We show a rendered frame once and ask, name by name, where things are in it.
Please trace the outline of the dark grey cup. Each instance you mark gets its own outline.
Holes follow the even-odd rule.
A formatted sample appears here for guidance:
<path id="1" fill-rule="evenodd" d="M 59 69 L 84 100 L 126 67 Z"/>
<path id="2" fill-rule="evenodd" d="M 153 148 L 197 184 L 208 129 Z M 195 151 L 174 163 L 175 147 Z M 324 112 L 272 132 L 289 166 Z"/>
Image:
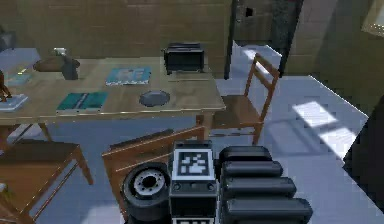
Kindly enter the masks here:
<path id="1" fill-rule="evenodd" d="M 80 66 L 80 63 L 72 58 L 64 57 L 63 66 L 61 68 L 62 74 L 66 80 L 77 80 L 78 73 L 77 68 Z"/>

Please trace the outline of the dark brown room door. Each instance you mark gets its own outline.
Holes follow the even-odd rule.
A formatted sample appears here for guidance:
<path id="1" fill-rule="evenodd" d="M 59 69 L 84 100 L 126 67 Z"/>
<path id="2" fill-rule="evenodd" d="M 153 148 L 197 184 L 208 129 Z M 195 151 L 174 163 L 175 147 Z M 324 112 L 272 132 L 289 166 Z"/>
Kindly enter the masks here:
<path id="1" fill-rule="evenodd" d="M 224 78 L 239 73 L 242 49 L 269 52 L 286 75 L 303 5 L 304 0 L 232 0 Z"/>

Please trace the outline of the brown wooden chair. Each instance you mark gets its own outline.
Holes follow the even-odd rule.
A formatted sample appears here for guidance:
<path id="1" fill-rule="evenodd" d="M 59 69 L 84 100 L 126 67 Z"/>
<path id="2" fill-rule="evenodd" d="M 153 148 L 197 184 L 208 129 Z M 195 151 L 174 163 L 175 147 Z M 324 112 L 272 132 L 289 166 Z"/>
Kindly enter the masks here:
<path id="1" fill-rule="evenodd" d="M 36 224 L 75 169 L 94 181 L 76 143 L 25 139 L 0 155 L 0 224 Z"/>
<path id="2" fill-rule="evenodd" d="M 120 194 L 125 176 L 135 166 L 144 162 L 166 162 L 172 153 L 175 141 L 186 140 L 192 137 L 203 140 L 204 132 L 203 126 L 195 126 L 181 131 L 166 129 L 111 145 L 107 152 L 102 153 L 112 193 L 116 198 L 125 221 L 128 220 L 128 213 L 124 208 L 123 197 Z"/>
<path id="3" fill-rule="evenodd" d="M 257 144 L 279 77 L 279 70 L 259 53 L 256 53 L 250 66 L 244 93 L 242 95 L 227 95 L 222 97 L 226 109 L 214 114 L 211 128 L 242 129 L 252 127 L 253 131 L 250 132 L 250 135 L 253 137 L 252 143 Z M 261 111 L 256 109 L 249 96 L 253 78 L 256 78 L 267 90 Z"/>

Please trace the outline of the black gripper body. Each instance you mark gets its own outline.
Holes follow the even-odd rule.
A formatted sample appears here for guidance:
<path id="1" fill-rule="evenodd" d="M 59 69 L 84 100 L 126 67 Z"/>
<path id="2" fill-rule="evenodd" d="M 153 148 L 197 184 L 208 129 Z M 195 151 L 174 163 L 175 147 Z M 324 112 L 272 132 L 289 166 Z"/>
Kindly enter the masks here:
<path id="1" fill-rule="evenodd" d="M 170 177 L 167 165 L 146 162 L 123 180 L 121 196 L 132 224 L 168 224 Z"/>

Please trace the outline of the light wooden table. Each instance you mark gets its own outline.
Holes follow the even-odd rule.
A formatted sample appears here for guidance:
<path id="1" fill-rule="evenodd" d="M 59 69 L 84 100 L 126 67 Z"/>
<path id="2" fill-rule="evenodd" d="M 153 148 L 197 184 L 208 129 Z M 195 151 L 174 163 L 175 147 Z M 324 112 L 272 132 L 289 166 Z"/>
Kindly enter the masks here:
<path id="1" fill-rule="evenodd" d="M 105 79 L 114 68 L 148 66 L 148 84 L 107 86 Z M 146 107 L 140 95 L 148 91 L 165 91 L 170 100 L 163 106 Z M 106 92 L 108 97 L 99 112 L 58 114 L 56 108 L 69 93 Z M 160 116 L 201 115 L 203 125 L 211 124 L 213 115 L 225 104 L 209 71 L 166 73 L 160 57 L 83 59 L 79 78 L 67 81 L 59 72 L 31 73 L 28 83 L 13 87 L 14 95 L 25 94 L 27 102 L 13 113 L 0 112 L 0 149 L 8 147 L 7 137 L 22 124 L 74 122 L 82 120 L 137 119 Z"/>

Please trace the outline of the black toaster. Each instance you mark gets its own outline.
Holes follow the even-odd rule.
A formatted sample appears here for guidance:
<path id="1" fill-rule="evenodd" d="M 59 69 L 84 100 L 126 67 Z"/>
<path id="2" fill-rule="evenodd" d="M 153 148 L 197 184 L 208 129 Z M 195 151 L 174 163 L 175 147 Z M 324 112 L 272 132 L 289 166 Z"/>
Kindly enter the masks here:
<path id="1" fill-rule="evenodd" d="M 168 75 L 177 71 L 202 73 L 204 70 L 205 51 L 200 43 L 169 43 L 162 52 Z"/>

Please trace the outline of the brown figurine on white base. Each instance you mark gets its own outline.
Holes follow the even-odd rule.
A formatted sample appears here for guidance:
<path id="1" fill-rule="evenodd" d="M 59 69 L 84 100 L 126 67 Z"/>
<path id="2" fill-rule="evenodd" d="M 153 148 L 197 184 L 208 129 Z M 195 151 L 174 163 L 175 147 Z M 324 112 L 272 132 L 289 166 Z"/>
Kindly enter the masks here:
<path id="1" fill-rule="evenodd" d="M 0 112 L 14 112 L 27 100 L 25 94 L 13 95 L 5 83 L 5 74 L 0 70 Z"/>

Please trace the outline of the teal book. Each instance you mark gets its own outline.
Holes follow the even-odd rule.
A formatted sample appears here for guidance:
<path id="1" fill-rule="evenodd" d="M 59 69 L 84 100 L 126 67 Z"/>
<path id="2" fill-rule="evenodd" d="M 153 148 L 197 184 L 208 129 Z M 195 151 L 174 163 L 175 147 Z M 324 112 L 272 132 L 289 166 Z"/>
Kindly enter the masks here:
<path id="1" fill-rule="evenodd" d="M 100 111 L 106 101 L 106 92 L 69 93 L 58 105 L 57 112 Z"/>

